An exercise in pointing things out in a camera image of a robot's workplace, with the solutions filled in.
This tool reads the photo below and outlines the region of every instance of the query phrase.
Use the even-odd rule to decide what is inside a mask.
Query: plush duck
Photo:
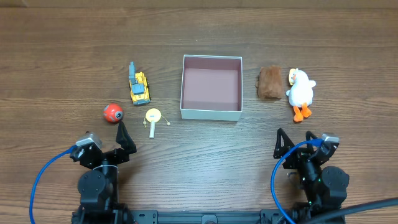
[[[300,122],[312,114],[308,106],[312,104],[312,88],[317,83],[309,80],[308,75],[298,68],[290,69],[289,82],[292,88],[286,91],[286,95],[289,97],[289,103],[293,106],[295,113],[293,120]]]

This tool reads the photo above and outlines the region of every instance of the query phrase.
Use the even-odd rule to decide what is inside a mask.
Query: brown fuzzy object
[[[256,82],[260,99],[281,99],[284,96],[281,70],[282,69],[276,65],[272,65],[268,68],[261,68],[259,81]]]

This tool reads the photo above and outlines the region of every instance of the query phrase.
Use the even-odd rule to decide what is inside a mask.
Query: toy ball
[[[105,106],[104,117],[110,123],[117,123],[123,117],[123,109],[116,103]]]

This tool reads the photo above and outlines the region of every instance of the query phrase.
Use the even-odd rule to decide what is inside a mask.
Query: wooden table
[[[242,56],[244,112],[237,123],[180,117],[184,54]],[[135,61],[152,102],[133,106],[127,82]],[[317,81],[313,115],[294,124],[287,99],[263,101],[260,67],[287,77],[301,68]],[[85,131],[105,150],[117,126],[102,109],[125,111],[138,152],[120,166],[121,201],[131,209],[276,208],[269,180],[276,131],[296,143],[307,130],[333,132],[341,144],[328,166],[350,175],[343,206],[396,197],[398,180],[398,11],[383,9],[0,9],[0,223],[28,223],[38,171]],[[156,138],[142,121],[156,107],[170,120]],[[87,171],[67,156],[37,188],[37,223],[69,223]],[[289,208],[305,200],[277,175]],[[398,208],[346,217],[347,223],[397,223]]]

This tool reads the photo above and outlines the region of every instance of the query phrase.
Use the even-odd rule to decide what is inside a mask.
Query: toy excavator
[[[130,63],[129,72],[130,95],[134,105],[150,102],[149,83],[143,72],[136,73],[134,62]]]

